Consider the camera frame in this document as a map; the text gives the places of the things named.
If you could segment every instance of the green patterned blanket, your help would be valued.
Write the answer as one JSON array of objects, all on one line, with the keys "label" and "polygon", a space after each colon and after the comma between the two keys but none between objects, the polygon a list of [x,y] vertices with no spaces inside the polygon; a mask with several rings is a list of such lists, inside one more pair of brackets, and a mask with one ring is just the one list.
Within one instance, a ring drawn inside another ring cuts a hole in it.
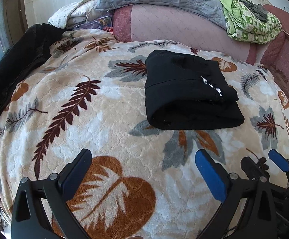
[{"label": "green patterned blanket", "polygon": [[265,44],[282,30],[280,20],[268,12],[267,23],[257,19],[239,0],[220,0],[223,5],[228,36],[237,41]]}]

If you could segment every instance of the folded black garment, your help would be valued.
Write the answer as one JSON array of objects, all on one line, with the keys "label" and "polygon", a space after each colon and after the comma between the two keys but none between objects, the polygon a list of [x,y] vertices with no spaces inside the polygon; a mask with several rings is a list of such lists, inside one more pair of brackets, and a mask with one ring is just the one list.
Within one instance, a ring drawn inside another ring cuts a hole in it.
[{"label": "folded black garment", "polygon": [[163,130],[208,130],[244,122],[236,90],[228,86],[217,61],[155,50],[145,63],[150,125]]}]

